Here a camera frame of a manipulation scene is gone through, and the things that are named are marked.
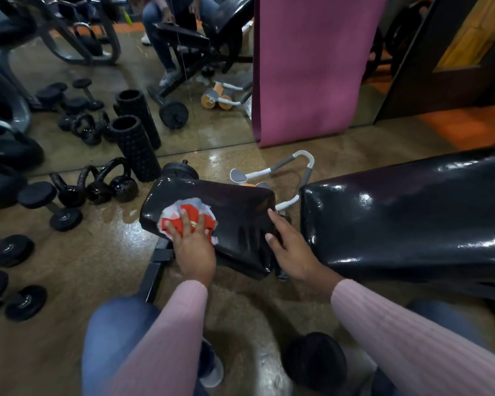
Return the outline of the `person's right forearm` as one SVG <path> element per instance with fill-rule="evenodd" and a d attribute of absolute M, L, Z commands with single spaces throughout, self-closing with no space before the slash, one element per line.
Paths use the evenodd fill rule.
<path fill-rule="evenodd" d="M 410 337 L 410 326 L 425 326 L 424 320 L 417 323 L 418 315 L 348 279 L 342 278 L 331 292 L 321 292 L 330 296 L 337 319 L 377 366 L 389 358 L 399 365 L 409 361 L 404 356 L 409 345 L 401 345 L 402 337 Z M 382 371 L 388 373 L 389 368 L 383 366 Z"/>

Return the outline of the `black bench seat pad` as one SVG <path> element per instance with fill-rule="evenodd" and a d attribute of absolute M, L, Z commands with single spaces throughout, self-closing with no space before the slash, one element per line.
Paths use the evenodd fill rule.
<path fill-rule="evenodd" d="M 199 198 L 210 206 L 218 221 L 213 231 L 218 240 L 215 246 L 218 265 L 256 280 L 271 273 L 277 262 L 265 235 L 277 235 L 267 213 L 276 204 L 272 190 L 206 180 L 160 178 L 141 207 L 142 229 L 166 238 L 157 228 L 162 211 L 177 200 L 191 198 Z"/>

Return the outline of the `black round weight plate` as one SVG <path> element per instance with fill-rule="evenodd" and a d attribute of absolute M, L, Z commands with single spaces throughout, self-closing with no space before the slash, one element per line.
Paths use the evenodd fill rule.
<path fill-rule="evenodd" d="M 195 168 L 188 164 L 188 160 L 174 161 L 165 164 L 160 173 L 160 178 L 180 178 L 198 180 L 199 175 Z"/>

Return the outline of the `person's right hand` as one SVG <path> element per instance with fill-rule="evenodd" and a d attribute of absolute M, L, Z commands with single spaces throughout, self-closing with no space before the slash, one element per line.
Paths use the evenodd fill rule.
<path fill-rule="evenodd" d="M 318 292 L 331 292 L 342 280 L 341 276 L 317 260 L 303 236 L 286 219 L 274 210 L 267 213 L 284 247 L 283 255 L 275 255 L 280 268 Z"/>

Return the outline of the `black bench back pad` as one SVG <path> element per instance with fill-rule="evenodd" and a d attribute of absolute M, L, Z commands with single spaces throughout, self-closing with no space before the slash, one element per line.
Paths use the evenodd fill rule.
<path fill-rule="evenodd" d="M 317 259 L 363 280 L 495 279 L 495 146 L 325 179 L 300 190 Z"/>

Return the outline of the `black foam roller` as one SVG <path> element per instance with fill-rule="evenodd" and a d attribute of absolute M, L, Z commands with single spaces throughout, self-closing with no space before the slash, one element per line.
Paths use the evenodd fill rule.
<path fill-rule="evenodd" d="M 135 177 L 140 182 L 153 182 L 160 177 L 160 164 L 141 120 L 133 115 L 122 115 L 108 124 L 109 132 Z"/>

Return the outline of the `purple yoga mat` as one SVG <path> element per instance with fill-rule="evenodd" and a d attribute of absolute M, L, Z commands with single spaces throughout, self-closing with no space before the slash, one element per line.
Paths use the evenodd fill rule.
<path fill-rule="evenodd" d="M 260 147 L 346 131 L 387 0 L 255 0 L 252 130 Z"/>

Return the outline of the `black framed wooden door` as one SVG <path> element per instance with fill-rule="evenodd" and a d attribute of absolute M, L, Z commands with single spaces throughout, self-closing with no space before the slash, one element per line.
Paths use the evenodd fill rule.
<path fill-rule="evenodd" d="M 375 121 L 483 105 L 495 94 L 495 0 L 434 0 Z"/>

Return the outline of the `white and grey ab roller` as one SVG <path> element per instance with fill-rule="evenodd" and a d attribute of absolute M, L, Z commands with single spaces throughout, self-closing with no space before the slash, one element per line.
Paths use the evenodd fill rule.
<path fill-rule="evenodd" d="M 308 164 L 306 166 L 306 169 L 304 171 L 303 177 L 301 179 L 301 182 L 298 186 L 297 194 L 290 200 L 287 200 L 285 202 L 281 202 L 276 205 L 276 211 L 281 212 L 289 208 L 290 206 L 294 205 L 299 201 L 300 196 L 299 196 L 299 189 L 302 186 L 305 186 L 311 176 L 311 172 L 313 170 L 313 167 L 315 165 L 315 158 L 314 156 L 305 150 L 298 150 L 297 152 L 294 152 L 293 154 L 287 156 L 286 158 L 282 159 L 278 163 L 274 164 L 273 166 L 270 166 L 264 170 L 257 171 L 257 172 L 250 172 L 248 174 L 245 174 L 244 172 L 240 171 L 239 169 L 233 168 L 230 172 L 230 179 L 232 182 L 238 184 L 238 185 L 245 185 L 248 183 L 250 179 L 258 178 L 264 175 L 268 175 L 274 171 L 277 171 L 278 169 L 282 168 L 283 166 L 289 164 L 290 162 L 294 161 L 298 157 L 305 157 L 308 159 Z"/>

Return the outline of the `person's left leg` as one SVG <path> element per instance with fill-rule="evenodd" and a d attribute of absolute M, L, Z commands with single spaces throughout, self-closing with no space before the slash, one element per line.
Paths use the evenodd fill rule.
<path fill-rule="evenodd" d="M 82 355 L 83 396 L 105 396 L 117 371 L 161 311 L 143 299 L 129 296 L 110 300 L 93 313 Z M 207 390 L 199 383 L 197 373 L 193 396 L 208 396 Z"/>

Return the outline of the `wall mirror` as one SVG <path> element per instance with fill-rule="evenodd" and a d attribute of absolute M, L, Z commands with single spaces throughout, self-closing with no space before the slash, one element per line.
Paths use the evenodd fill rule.
<path fill-rule="evenodd" d="M 387 29 L 393 21 L 402 2 L 412 0 L 387 0 L 384 12 L 377 26 Z M 159 118 L 159 105 L 147 93 L 148 86 L 156 86 L 164 75 L 164 68 L 151 46 L 142 45 L 144 34 L 142 22 L 132 25 L 115 24 L 113 28 L 118 37 L 121 54 L 115 65 L 93 66 L 76 65 L 65 62 L 54 54 L 37 37 L 26 44 L 15 47 L 8 55 L 12 72 L 31 94 L 54 82 L 67 82 L 87 77 L 92 79 L 92 92 L 106 105 L 110 117 L 114 118 L 112 104 L 115 96 L 126 89 L 139 89 L 147 98 L 150 110 L 161 139 L 161 146 L 155 152 L 157 156 L 168 156 L 183 152 L 195 152 L 213 148 L 253 143 L 250 119 L 241 106 L 231 110 L 205 109 L 200 97 L 210 84 L 201 82 L 195 75 L 167 96 L 169 101 L 180 101 L 188 109 L 188 122 L 181 129 L 168 129 Z M 255 24 L 248 31 L 246 44 L 241 55 L 254 54 Z M 366 82 L 360 86 L 356 113 L 350 127 L 371 124 L 382 101 L 377 90 Z"/>

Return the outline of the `black dumbbell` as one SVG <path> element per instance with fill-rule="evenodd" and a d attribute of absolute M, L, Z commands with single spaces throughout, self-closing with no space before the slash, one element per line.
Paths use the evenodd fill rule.
<path fill-rule="evenodd" d="M 11 268 L 26 261 L 33 253 L 35 244 L 22 234 L 0 238 L 0 267 Z"/>
<path fill-rule="evenodd" d="M 17 202 L 29 210 L 37 210 L 45 207 L 52 216 L 49 219 L 50 227 L 58 232 L 67 232 L 79 226 L 83 221 L 80 209 L 73 207 L 60 207 L 54 199 L 57 197 L 57 189 L 47 181 L 37 181 L 28 184 L 17 194 Z"/>
<path fill-rule="evenodd" d="M 33 318 L 45 306 L 47 290 L 40 285 L 29 285 L 6 295 L 9 276 L 0 270 L 0 308 L 4 307 L 7 320 L 19 323 Z"/>

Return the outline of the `small black kettlebell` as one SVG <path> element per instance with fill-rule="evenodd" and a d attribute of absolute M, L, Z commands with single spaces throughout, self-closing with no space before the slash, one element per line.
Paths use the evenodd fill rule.
<path fill-rule="evenodd" d="M 93 181 L 87 185 L 86 180 L 89 174 L 93 174 Z M 112 199 L 113 192 L 111 187 L 105 183 L 107 174 L 108 170 L 106 167 L 98 170 L 93 165 L 85 166 L 80 171 L 78 177 L 77 186 L 79 192 L 95 205 L 110 201 Z"/>
<path fill-rule="evenodd" d="M 67 208 L 78 208 L 85 204 L 86 196 L 79 179 L 75 185 L 67 184 L 62 176 L 52 172 L 48 174 L 53 186 L 57 190 L 59 201 Z"/>
<path fill-rule="evenodd" d="M 120 203 L 126 203 L 137 197 L 139 189 L 137 182 L 132 178 L 131 166 L 124 157 L 114 158 L 104 167 L 107 168 L 109 174 L 119 166 L 123 168 L 122 175 L 116 176 L 107 185 L 109 185 L 112 189 L 112 199 L 115 199 Z"/>

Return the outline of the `black metal bench frame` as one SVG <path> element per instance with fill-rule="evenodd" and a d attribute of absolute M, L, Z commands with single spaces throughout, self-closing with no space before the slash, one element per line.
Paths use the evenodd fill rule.
<path fill-rule="evenodd" d="M 139 299 L 153 305 L 165 268 L 174 261 L 174 250 L 171 241 L 159 238 L 152 252 L 140 286 L 136 293 Z"/>

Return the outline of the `person's left hand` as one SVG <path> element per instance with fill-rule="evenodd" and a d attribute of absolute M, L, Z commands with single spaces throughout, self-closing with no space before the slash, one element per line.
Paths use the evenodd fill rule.
<path fill-rule="evenodd" d="M 205 215 L 198 214 L 196 226 L 192 226 L 185 209 L 180 211 L 184 222 L 184 236 L 180 243 L 172 243 L 176 262 L 185 280 L 196 280 L 209 287 L 216 271 L 216 255 L 209 231 L 205 228 Z"/>

